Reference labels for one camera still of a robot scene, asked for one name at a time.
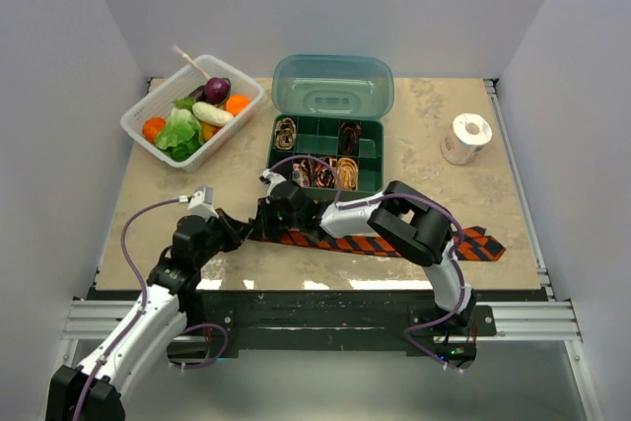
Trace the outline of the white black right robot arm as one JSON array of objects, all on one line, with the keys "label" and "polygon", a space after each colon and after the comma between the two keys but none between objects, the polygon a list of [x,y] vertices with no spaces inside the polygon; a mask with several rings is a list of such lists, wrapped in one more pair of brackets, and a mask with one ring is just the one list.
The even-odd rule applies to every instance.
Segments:
[{"label": "white black right robot arm", "polygon": [[291,181],[258,200],[250,237],[279,243],[290,231],[315,242],[376,234],[401,257],[424,268],[442,329],[463,334],[474,323],[475,295],[465,282],[456,250],[464,231],[444,206],[401,181],[363,199],[317,201]]}]

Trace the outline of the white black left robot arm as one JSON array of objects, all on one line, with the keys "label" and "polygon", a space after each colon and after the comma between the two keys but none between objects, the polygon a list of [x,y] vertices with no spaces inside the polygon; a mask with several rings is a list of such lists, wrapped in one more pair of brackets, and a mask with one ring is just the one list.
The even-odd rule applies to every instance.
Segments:
[{"label": "white black left robot arm", "polygon": [[252,223],[221,209],[208,218],[181,218],[132,309],[77,366],[54,373],[45,418],[123,420],[131,392],[168,345],[202,327],[204,311],[194,302],[201,268],[216,254],[239,248],[251,230]]}]

